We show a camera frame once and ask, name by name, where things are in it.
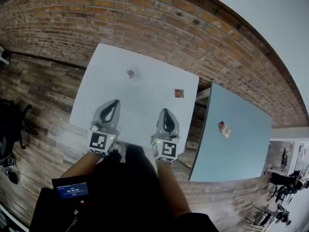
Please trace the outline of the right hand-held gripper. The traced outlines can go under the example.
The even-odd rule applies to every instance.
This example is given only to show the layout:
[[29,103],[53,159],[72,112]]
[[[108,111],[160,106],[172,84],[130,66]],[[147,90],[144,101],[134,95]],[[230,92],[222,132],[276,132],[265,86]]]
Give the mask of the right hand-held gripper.
[[179,134],[180,125],[176,116],[167,108],[161,110],[158,121],[158,134],[151,137],[151,146],[154,153],[154,159],[162,162],[173,162],[178,158],[179,136],[169,135]]

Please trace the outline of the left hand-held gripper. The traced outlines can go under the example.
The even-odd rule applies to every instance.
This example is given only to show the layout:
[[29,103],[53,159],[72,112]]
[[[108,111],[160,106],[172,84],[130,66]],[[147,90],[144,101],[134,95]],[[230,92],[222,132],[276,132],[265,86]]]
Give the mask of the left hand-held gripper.
[[88,131],[88,149],[90,152],[101,156],[109,156],[112,152],[120,153],[117,136],[108,132],[108,130],[117,128],[120,108],[119,100],[111,100],[95,110],[93,125]]

